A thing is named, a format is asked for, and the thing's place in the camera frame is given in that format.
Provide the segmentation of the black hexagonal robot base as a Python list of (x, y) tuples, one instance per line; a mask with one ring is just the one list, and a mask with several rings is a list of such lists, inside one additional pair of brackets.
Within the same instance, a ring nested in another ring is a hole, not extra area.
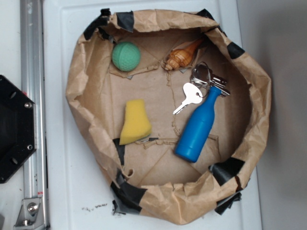
[(0, 183), (8, 182), (35, 150), (35, 103), (1, 75)]

